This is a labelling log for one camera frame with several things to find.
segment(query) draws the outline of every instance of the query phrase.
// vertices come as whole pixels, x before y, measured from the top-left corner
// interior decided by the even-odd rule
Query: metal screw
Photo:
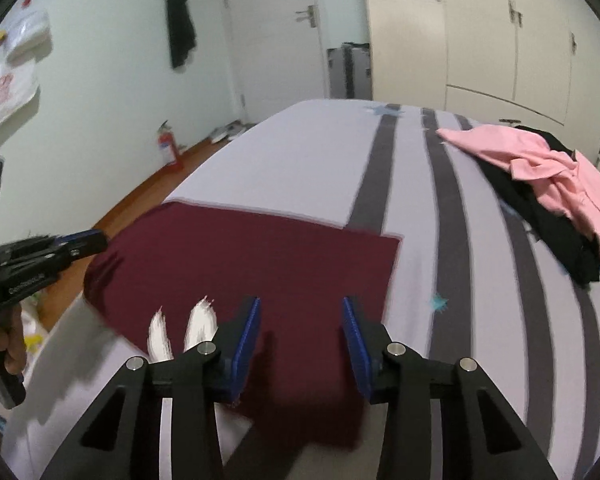
[[[478,363],[470,357],[463,357],[460,359],[460,367],[465,372],[475,372],[478,368]]]
[[[391,355],[398,356],[404,354],[407,351],[407,348],[402,343],[389,343],[386,346],[386,351]]]
[[[203,341],[198,345],[198,353],[209,355],[216,351],[216,345],[211,341]]]
[[[131,359],[128,359],[126,361],[126,367],[129,368],[129,370],[139,370],[140,368],[142,368],[144,366],[144,359],[142,359],[141,357],[132,357]]]

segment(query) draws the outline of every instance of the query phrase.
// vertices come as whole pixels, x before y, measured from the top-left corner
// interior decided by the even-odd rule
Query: human hand
[[[27,364],[27,349],[24,345],[22,333],[22,310],[19,305],[14,306],[11,313],[11,328],[5,330],[0,327],[0,352],[7,351],[4,367],[11,375],[17,375],[24,370]]]

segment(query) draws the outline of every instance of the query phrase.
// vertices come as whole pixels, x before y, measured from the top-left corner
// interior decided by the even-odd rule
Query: hanging clothes
[[[551,134],[531,128],[485,125],[438,133],[476,155],[494,190],[531,225],[577,284],[600,279],[600,208],[595,205],[600,204],[600,174],[588,160],[582,161],[582,154],[568,150]]]
[[[189,51],[198,45],[196,29],[189,16],[187,0],[166,0],[166,6],[171,67],[177,68],[184,65]]]

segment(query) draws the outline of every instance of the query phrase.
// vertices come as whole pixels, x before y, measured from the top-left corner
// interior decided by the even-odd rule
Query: bed
[[[426,108],[302,102],[223,148],[167,201],[399,237],[382,314],[392,339],[440,360],[474,357],[558,478],[580,479],[600,456],[600,282],[574,286],[475,161],[436,135],[467,123],[477,124]],[[18,478],[40,477],[104,384],[140,353],[84,296],[75,300],[30,368],[27,400],[4,436],[2,454]],[[254,466],[250,421],[222,408],[216,415],[228,466],[245,455]],[[255,466],[281,479],[374,478],[383,415],[382,406],[366,410],[354,450],[314,445],[281,458],[261,449]],[[163,478],[167,443],[161,436]],[[229,478],[248,478],[232,467]],[[441,474],[435,463],[432,478]]]

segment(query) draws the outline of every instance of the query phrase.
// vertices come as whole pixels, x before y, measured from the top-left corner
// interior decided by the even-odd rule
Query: pink shirt
[[[582,155],[549,149],[533,132],[485,124],[458,132],[440,128],[438,134],[462,150],[509,171],[514,180],[531,184],[538,202],[565,215],[578,231],[600,239],[600,172]]]

